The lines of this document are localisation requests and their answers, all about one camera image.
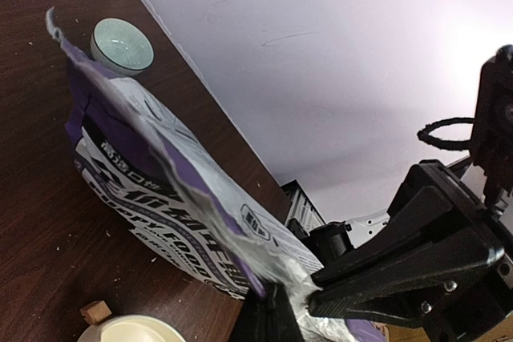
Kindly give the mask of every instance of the white wall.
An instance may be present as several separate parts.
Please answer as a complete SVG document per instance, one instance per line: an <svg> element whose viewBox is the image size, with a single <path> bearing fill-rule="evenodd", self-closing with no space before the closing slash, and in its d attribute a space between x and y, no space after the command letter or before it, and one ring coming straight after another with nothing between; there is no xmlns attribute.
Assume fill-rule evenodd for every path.
<svg viewBox="0 0 513 342"><path fill-rule="evenodd" d="M269 170L327 219L385 207L420 159L460 157L415 134L472 116L481 64L513 42L511 0L150 1Z"/></svg>

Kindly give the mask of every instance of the screw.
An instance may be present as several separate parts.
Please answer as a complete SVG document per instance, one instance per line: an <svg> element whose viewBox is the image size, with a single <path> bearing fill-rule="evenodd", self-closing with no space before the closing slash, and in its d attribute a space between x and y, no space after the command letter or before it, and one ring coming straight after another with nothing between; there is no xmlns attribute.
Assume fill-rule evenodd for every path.
<svg viewBox="0 0 513 342"><path fill-rule="evenodd" d="M456 288L458 288L458 284L453 280L450 280L443 284L443 288L445 288L446 292L453 292L454 290L456 290Z"/></svg>
<svg viewBox="0 0 513 342"><path fill-rule="evenodd" d="M429 314L433 310L433 306L424 301L420 304L420 309L424 314Z"/></svg>

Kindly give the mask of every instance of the black wire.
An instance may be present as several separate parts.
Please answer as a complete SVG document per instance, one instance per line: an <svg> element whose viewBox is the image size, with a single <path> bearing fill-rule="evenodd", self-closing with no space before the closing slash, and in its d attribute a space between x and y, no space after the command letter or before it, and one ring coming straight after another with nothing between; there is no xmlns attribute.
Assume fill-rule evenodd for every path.
<svg viewBox="0 0 513 342"><path fill-rule="evenodd" d="M427 143L431 146L437 147L440 150L448 150L448 151L465 151L470 148L471 141L468 140L445 140L436 138L430 135L431 132L440 128L452 126L453 124L473 124L474 118L450 118L439 120L438 122L434 122L425 126L422 130L417 133L417 137L419 140Z"/></svg>

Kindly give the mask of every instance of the ceramic bowl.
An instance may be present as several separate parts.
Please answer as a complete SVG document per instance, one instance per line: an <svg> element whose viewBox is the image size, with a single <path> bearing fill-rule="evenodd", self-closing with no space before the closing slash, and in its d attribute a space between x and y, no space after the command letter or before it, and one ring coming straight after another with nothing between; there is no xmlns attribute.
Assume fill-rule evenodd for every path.
<svg viewBox="0 0 513 342"><path fill-rule="evenodd" d="M133 76L153 62L150 41L136 27L121 19L101 20L91 36L93 58L121 75Z"/></svg>
<svg viewBox="0 0 513 342"><path fill-rule="evenodd" d="M151 316L118 316L90 326L78 342L185 342L171 326Z"/></svg>

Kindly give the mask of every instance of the wooden table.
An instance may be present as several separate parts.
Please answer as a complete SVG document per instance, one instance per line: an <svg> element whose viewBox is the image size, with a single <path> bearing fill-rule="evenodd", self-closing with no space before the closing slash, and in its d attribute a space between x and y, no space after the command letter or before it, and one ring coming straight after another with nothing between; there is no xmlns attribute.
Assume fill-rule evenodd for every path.
<svg viewBox="0 0 513 342"><path fill-rule="evenodd" d="M139 0L0 0L0 340L73 341L79 308L106 300L190 341L224 341L240 303L155 257L82 181L64 131L71 108L65 57L44 14L87 49L94 25L117 17L151 40L156 60L138 80L181 118L213 158L283 219L289 201Z"/></svg>

